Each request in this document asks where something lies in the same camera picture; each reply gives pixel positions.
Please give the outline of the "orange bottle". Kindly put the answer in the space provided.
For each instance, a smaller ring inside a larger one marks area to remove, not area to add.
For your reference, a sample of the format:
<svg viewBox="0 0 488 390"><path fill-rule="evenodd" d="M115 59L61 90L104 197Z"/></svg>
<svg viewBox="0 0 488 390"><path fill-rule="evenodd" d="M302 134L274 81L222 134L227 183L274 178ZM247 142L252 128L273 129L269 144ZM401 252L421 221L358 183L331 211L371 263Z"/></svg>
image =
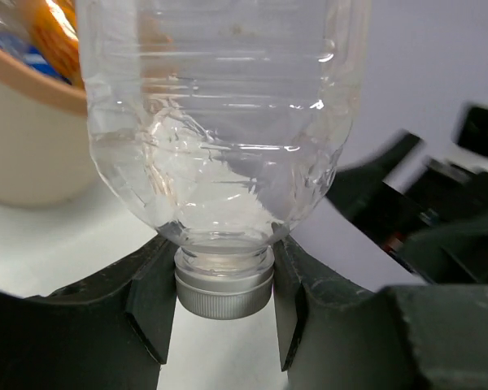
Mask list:
<svg viewBox="0 0 488 390"><path fill-rule="evenodd" d="M25 15L33 43L70 84L83 89L74 1L28 1Z"/></svg>

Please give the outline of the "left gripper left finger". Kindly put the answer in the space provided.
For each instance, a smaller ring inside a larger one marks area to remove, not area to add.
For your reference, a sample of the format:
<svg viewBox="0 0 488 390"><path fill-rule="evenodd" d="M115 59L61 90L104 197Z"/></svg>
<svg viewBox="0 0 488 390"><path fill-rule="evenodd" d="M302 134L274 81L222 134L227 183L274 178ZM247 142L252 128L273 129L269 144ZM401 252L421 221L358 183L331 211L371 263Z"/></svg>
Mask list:
<svg viewBox="0 0 488 390"><path fill-rule="evenodd" d="M168 359L176 246L140 249L46 297L0 291L0 389L154 389Z"/></svg>

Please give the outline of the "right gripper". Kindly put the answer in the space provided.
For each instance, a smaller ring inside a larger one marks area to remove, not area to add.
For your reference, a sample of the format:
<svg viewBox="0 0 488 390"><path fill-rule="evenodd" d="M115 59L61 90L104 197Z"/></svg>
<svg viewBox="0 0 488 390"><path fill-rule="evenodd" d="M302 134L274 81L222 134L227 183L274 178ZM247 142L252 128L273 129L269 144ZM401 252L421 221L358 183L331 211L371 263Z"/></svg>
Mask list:
<svg viewBox="0 0 488 390"><path fill-rule="evenodd" d="M422 142L400 130L370 158L338 170L327 200L351 222ZM417 209L397 214L381 247L429 282L488 284L488 106L467 106L454 143L451 160L430 159L405 191Z"/></svg>

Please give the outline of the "large clear square bottle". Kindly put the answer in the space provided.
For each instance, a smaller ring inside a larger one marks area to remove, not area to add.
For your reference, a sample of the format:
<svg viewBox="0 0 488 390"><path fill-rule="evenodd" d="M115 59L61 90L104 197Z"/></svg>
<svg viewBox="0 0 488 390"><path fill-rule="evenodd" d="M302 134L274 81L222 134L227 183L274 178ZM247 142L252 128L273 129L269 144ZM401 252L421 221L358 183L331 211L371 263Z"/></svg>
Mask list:
<svg viewBox="0 0 488 390"><path fill-rule="evenodd" d="M177 246L181 304L260 311L273 245L329 190L359 105L368 1L79 1L90 153Z"/></svg>

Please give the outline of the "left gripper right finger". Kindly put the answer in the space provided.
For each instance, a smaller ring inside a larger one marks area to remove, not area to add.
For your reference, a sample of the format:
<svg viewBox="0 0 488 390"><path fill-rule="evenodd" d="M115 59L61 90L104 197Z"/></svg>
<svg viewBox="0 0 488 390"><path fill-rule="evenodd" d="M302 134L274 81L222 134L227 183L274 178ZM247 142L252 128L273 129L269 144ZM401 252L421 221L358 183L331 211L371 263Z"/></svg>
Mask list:
<svg viewBox="0 0 488 390"><path fill-rule="evenodd" d="M488 285L369 292L290 238L273 252L280 364L293 389L488 389Z"/></svg>

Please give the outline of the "blue label bottle blue cap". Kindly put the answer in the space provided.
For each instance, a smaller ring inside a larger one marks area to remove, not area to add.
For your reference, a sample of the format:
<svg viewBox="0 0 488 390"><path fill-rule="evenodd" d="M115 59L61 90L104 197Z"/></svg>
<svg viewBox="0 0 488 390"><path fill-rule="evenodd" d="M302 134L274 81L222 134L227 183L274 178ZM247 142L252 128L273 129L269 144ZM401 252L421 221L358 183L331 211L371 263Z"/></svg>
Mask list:
<svg viewBox="0 0 488 390"><path fill-rule="evenodd" d="M14 33L0 31L0 49L45 76L70 84L70 81L57 72L34 45Z"/></svg>

